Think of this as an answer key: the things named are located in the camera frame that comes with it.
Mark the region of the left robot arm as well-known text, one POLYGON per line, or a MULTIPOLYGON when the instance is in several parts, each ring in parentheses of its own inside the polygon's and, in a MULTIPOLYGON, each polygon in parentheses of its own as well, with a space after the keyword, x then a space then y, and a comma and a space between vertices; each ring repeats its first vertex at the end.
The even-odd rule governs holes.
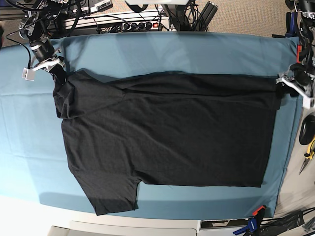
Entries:
POLYGON ((273 38, 298 37, 297 62, 280 73, 279 88, 291 96, 302 96, 303 107, 315 106, 315 2, 313 0, 286 0, 285 35, 273 34, 273 38))

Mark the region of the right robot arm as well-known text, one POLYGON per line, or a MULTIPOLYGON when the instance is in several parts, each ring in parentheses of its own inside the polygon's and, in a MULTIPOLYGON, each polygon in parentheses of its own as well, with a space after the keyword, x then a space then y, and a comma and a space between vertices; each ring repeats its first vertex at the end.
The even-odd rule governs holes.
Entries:
POLYGON ((71 2, 67 0, 37 0, 29 7, 19 7, 26 13, 19 26, 19 34, 29 41, 27 48, 32 56, 29 56, 27 67, 23 68, 22 77, 27 81, 35 79, 35 73, 44 70, 52 76, 55 83, 63 85, 66 82, 66 71, 64 70, 64 58, 60 56, 61 49, 55 49, 51 39, 68 37, 75 29, 81 16, 81 5, 75 2, 77 10, 74 22, 69 29, 49 30, 50 25, 55 22, 59 15, 70 10, 71 2))

